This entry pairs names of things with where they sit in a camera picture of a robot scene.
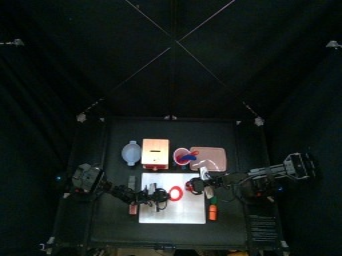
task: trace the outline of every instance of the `ceiling wire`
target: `ceiling wire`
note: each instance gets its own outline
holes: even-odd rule
[[[232,3],[235,0],[230,1],[179,40],[181,42]]]
[[[156,22],[140,11],[140,9],[128,1],[124,0],[132,7],[133,9],[147,18],[147,20],[159,28],[160,31],[163,31],[163,33],[171,37],[171,35],[167,33],[167,31],[156,24]]]
[[[172,35],[156,24],[156,22],[140,11],[140,9],[128,1],[125,2],[129,4],[129,6],[145,17],[145,19],[155,25],[155,27],[169,37],[172,38]],[[207,68],[207,66],[199,61],[199,59],[195,57],[195,55],[188,51],[188,49],[180,44],[180,41],[183,41],[232,3],[235,0],[230,1],[179,40],[175,40],[172,38],[173,43],[180,46],[180,48],[187,52],[187,54],[193,58],[193,60],[199,63],[199,65],[204,68],[204,70],[211,74],[211,76],[215,78],[217,83],[228,88],[232,94],[236,95],[235,91],[230,88],[230,86],[217,78],[217,76],[213,74],[213,72]],[[107,95],[109,95],[168,50],[171,47],[168,47],[123,82],[119,83],[108,92]],[[80,114],[84,114],[88,112],[101,101],[104,101],[104,97],[100,98]],[[240,101],[244,107],[250,110],[252,115],[256,118],[260,118],[258,113],[252,110],[252,108],[248,106],[248,104],[244,101]]]
[[[149,66],[149,64],[151,64],[152,62],[155,62],[155,60],[159,59],[159,58],[161,57],[161,55],[164,55],[164,53],[165,53],[169,49],[171,49],[171,47],[168,47],[161,53],[159,53],[157,56],[156,56],[151,61],[148,61],[148,63],[144,64],[144,66],[140,67],[140,68],[137,69],[137,71],[136,71],[128,78],[125,78],[125,79],[108,91],[107,95],[109,95],[123,84],[125,84],[125,83],[132,79],[132,77],[135,77],[135,76],[137,75],[137,73],[140,73],[140,71],[141,71],[147,66]],[[80,113],[80,115],[84,114],[85,112],[88,112],[95,106],[97,106],[101,101],[104,101],[104,97],[101,97],[100,99],[97,99],[97,100],[91,104],[91,106],[89,106],[88,108],[85,108],[85,110]]]

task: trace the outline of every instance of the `white tray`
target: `white tray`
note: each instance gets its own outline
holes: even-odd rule
[[[196,173],[143,173],[141,189],[151,183],[167,192],[173,186],[183,189],[179,201],[167,202],[167,208],[156,212],[155,206],[140,205],[139,223],[205,224],[204,194],[193,195],[184,189],[185,182],[199,177]]]

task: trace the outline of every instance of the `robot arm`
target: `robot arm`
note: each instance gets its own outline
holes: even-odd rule
[[[156,205],[156,211],[164,208],[159,207],[159,204],[167,202],[169,199],[169,194],[164,189],[156,188],[156,184],[151,184],[149,190],[136,192],[125,185],[113,185],[104,178],[104,172],[99,166],[89,164],[81,164],[72,176],[72,184],[75,191],[84,194],[104,192],[111,194],[113,197],[119,198],[124,203],[137,205],[137,204],[152,204]]]

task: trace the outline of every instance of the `table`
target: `table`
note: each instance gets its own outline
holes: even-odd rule
[[[266,165],[262,130],[254,120],[127,119],[109,117],[80,123],[69,159],[69,172],[83,163],[99,163],[113,184],[127,185],[128,177],[152,172],[137,163],[128,167],[121,149],[131,140],[141,145],[144,138],[168,139],[169,152],[179,147],[224,148],[227,172],[247,172]],[[169,164],[159,172],[193,173]],[[223,188],[217,196],[217,221],[205,224],[141,224],[139,216],[128,215],[128,205],[104,194],[96,200],[61,199],[53,230],[55,246],[143,247],[173,246],[179,249],[246,249],[247,231],[243,207]]]

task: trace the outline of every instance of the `small container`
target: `small container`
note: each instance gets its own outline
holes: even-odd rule
[[[127,162],[128,166],[133,166],[135,163],[140,160],[141,158],[141,148],[136,144],[135,140],[129,141],[129,144],[127,144],[123,148],[121,151],[121,157],[124,161]]]
[[[189,163],[189,160],[185,160],[185,161],[179,161],[179,159],[188,155],[191,152],[188,151],[188,149],[185,148],[177,148],[173,152],[173,161],[177,165],[183,166],[183,165],[187,165]]]

